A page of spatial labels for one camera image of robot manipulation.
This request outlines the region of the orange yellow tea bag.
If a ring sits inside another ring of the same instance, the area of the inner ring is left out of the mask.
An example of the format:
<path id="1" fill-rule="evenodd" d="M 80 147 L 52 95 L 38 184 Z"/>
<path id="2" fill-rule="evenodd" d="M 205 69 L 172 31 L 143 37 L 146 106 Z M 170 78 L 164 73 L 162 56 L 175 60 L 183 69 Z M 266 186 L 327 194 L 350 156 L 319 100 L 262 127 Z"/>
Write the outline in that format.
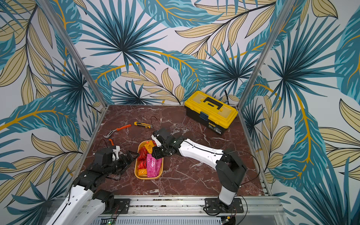
<path id="1" fill-rule="evenodd" d="M 147 150 L 147 152 L 149 154 L 152 154 L 153 148 L 156 147 L 156 146 L 157 145 L 156 145 L 156 143 L 154 141 L 148 141 L 148 142 L 146 142 L 144 147 L 145 147 L 145 149 Z"/>

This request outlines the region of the yellow plastic storage box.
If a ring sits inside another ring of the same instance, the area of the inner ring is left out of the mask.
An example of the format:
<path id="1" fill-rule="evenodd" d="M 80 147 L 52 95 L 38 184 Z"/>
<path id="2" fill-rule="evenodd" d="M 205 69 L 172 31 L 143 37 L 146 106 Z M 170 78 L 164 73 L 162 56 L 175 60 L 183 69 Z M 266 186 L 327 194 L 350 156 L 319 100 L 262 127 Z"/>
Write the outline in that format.
<path id="1" fill-rule="evenodd" d="M 163 173 L 163 159 L 155 159 L 152 156 L 155 141 L 143 141 L 138 147 L 138 158 L 136 160 L 134 174 L 141 180 L 158 179 Z"/>

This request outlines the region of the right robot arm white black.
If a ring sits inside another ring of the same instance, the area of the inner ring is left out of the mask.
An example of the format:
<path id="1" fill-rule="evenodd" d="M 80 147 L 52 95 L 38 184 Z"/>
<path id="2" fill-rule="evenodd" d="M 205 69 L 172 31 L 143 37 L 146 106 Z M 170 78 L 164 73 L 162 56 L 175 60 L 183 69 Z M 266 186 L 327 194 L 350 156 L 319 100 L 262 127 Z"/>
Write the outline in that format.
<path id="1" fill-rule="evenodd" d="M 232 203 L 248 170 L 237 151 L 214 149 L 183 136 L 175 137 L 164 128 L 154 131 L 151 138 L 156 144 L 152 152 L 155 159 L 177 154 L 213 168 L 221 183 L 219 201 L 227 206 Z"/>

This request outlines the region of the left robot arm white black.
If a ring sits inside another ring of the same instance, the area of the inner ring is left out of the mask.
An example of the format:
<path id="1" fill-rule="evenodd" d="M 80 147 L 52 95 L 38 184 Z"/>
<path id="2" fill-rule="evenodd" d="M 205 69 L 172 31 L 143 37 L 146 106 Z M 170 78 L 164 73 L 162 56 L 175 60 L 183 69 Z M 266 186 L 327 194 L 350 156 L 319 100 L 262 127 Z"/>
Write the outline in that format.
<path id="1" fill-rule="evenodd" d="M 121 152 L 119 146 L 102 148 L 95 152 L 94 160 L 74 180 L 68 195 L 47 222 L 48 225 L 87 225 L 95 218 L 119 210 L 114 194 L 98 190 L 111 175 L 123 175 L 139 153 Z"/>

